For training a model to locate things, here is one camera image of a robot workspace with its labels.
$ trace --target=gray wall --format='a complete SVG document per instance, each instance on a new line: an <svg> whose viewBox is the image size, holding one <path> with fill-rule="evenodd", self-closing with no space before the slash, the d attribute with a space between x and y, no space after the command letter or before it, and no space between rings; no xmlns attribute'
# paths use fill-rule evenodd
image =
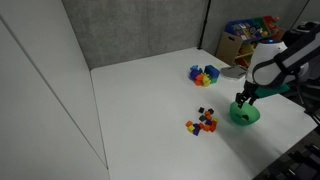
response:
<svg viewBox="0 0 320 180"><path fill-rule="evenodd" d="M310 0L294 27L297 27L303 21L320 21L319 7L319 0Z"/></svg>
<svg viewBox="0 0 320 180"><path fill-rule="evenodd" d="M208 0L62 1L92 69L197 46ZM215 54L231 20L273 15L290 28L306 1L212 0L203 47Z"/></svg>

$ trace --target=green object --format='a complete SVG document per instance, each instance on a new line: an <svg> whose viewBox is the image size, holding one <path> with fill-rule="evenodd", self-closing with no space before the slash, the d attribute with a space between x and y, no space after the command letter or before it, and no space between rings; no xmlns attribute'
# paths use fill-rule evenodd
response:
<svg viewBox="0 0 320 180"><path fill-rule="evenodd" d="M241 109L238 107L238 103L233 102L230 105L230 117L238 125L247 126L259 120L260 112L246 102Z"/></svg>
<svg viewBox="0 0 320 180"><path fill-rule="evenodd" d="M212 78L211 79L211 84L214 84L214 83L216 83L218 81L218 78Z"/></svg>
<svg viewBox="0 0 320 180"><path fill-rule="evenodd" d="M289 86L284 84L284 85L282 85L282 86L280 86L280 87L278 87L276 89L267 89L267 88L259 87L256 90L255 93L259 98L265 98L265 97L268 97L268 96L272 96L272 95L275 95L275 94L286 92L289 89L290 89Z"/></svg>
<svg viewBox="0 0 320 180"><path fill-rule="evenodd" d="M199 120L200 120L201 122L203 122L205 119L206 119L206 117L205 117L204 115L201 115L201 116L199 117Z"/></svg>

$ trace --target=colorful toy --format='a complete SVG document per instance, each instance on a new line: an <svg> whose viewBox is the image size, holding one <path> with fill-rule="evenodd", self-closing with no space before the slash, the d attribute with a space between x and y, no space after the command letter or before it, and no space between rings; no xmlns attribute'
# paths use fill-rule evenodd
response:
<svg viewBox="0 0 320 180"><path fill-rule="evenodd" d="M199 109L199 113L203 113L203 111L204 111L204 108L203 107L200 107L200 109Z"/></svg>
<svg viewBox="0 0 320 180"><path fill-rule="evenodd" d="M205 119L206 119L206 117L205 117L204 115L201 115L201 116L199 117L199 120L200 120L201 122L203 122Z"/></svg>
<svg viewBox="0 0 320 180"><path fill-rule="evenodd" d="M210 130L210 125L204 125L203 130L208 132Z"/></svg>
<svg viewBox="0 0 320 180"><path fill-rule="evenodd" d="M208 65L205 67L204 72L208 74L211 79L218 79L220 71L213 67L212 65Z"/></svg>
<svg viewBox="0 0 320 180"><path fill-rule="evenodd" d="M208 112L210 112L210 114L213 114L214 110L213 109L208 109Z"/></svg>
<svg viewBox="0 0 320 180"><path fill-rule="evenodd" d="M203 129L204 125L202 123L199 123L199 127L200 127L200 129Z"/></svg>
<svg viewBox="0 0 320 180"><path fill-rule="evenodd" d="M206 121L206 125L211 126L212 125L212 121Z"/></svg>
<svg viewBox="0 0 320 180"><path fill-rule="evenodd" d="M193 130L194 130L194 129L195 129L195 128L194 128L193 125L191 125L191 126L188 127L188 131L191 132L191 133L193 133Z"/></svg>
<svg viewBox="0 0 320 180"><path fill-rule="evenodd" d="M188 121L187 123L186 123L186 126L187 127L189 127L189 126L191 126L193 123L191 122L191 121Z"/></svg>
<svg viewBox="0 0 320 180"><path fill-rule="evenodd" d="M201 68L198 69L198 65L193 65L190 70L189 78L196 86L203 87L216 83L220 74L220 71L212 65L205 66L204 72Z"/></svg>
<svg viewBox="0 0 320 180"><path fill-rule="evenodd" d="M206 116L206 120L211 121L211 120L212 120L212 116L207 115L207 116Z"/></svg>
<svg viewBox="0 0 320 180"><path fill-rule="evenodd" d="M206 111L206 112L204 113L204 115L209 116L209 115L211 115L211 113L210 113L210 111Z"/></svg>
<svg viewBox="0 0 320 180"><path fill-rule="evenodd" d="M193 123L192 121L188 121L185 125L188 127L188 131L196 136L199 135L200 131L210 131L210 132L214 132L217 128L217 124L218 124L218 118L212 118L212 114L214 113L213 109L208 109L207 111L205 111L205 109L203 107L200 107L200 109L198 110L198 112L200 113L204 113L204 115L202 114L199 117L199 120L203 123Z"/></svg>

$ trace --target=white tabletop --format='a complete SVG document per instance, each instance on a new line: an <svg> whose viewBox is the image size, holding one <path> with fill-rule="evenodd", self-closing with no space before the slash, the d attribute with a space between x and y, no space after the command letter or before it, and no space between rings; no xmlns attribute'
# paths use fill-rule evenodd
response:
<svg viewBox="0 0 320 180"><path fill-rule="evenodd" d="M236 125L229 106L244 79L196 87L194 64L227 66L191 48L92 71L111 180L251 179L316 126L280 95L256 101L258 122ZM220 121L197 137L185 123L200 122L200 106Z"/></svg>

